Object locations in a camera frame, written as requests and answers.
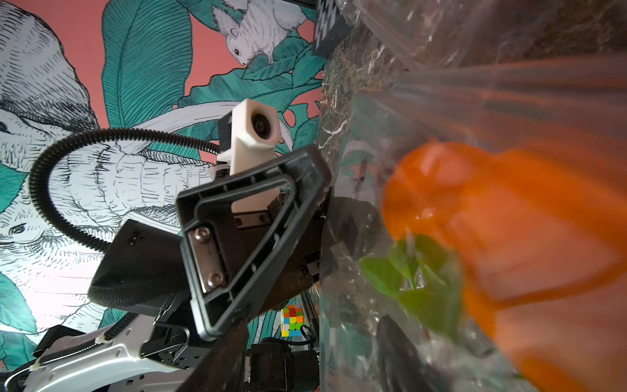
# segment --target camera lens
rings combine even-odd
[[[253,129],[262,139],[270,138],[270,121],[263,114],[253,114]]]

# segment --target rubik's cube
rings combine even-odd
[[[302,336],[300,327],[303,325],[303,309],[295,305],[288,305],[283,309],[283,329],[281,336]]]

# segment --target screw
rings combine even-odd
[[[222,286],[222,283],[224,282],[224,275],[222,275],[221,272],[212,272],[211,275],[209,275],[209,279],[207,279],[207,284],[209,285],[209,287],[219,287]]]
[[[208,227],[200,226],[194,232],[194,238],[200,242],[207,242],[211,238],[211,230]]]

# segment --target wall mural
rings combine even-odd
[[[65,0],[60,13],[59,2],[45,3],[0,1],[0,369],[8,370],[32,359],[47,328],[89,332],[124,314],[87,299],[102,255],[62,236],[30,203],[28,173],[44,148],[106,126],[217,140],[217,120],[252,98],[278,110],[276,153],[286,154],[314,142],[321,98],[311,9],[281,0]],[[87,24],[84,37],[78,24],[68,30],[89,15],[102,23],[98,35]],[[66,53],[64,40],[77,39],[91,41]],[[85,48],[101,46],[103,63],[87,66],[97,56]],[[202,154],[145,142],[87,147],[53,171],[53,199],[103,239],[131,217],[178,233],[177,193],[214,177],[215,157]],[[251,323],[249,343],[277,334],[274,316]]]

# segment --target orange vegetable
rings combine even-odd
[[[533,147],[427,143],[386,184],[384,223],[460,254],[466,311],[541,390],[627,391],[627,168]]]
[[[545,391],[627,390],[627,195],[528,151],[467,182],[448,238],[464,305]]]
[[[426,234],[447,246],[445,226],[458,208],[461,187],[488,157],[476,147],[435,141],[407,154],[383,198],[382,217],[392,238]]]

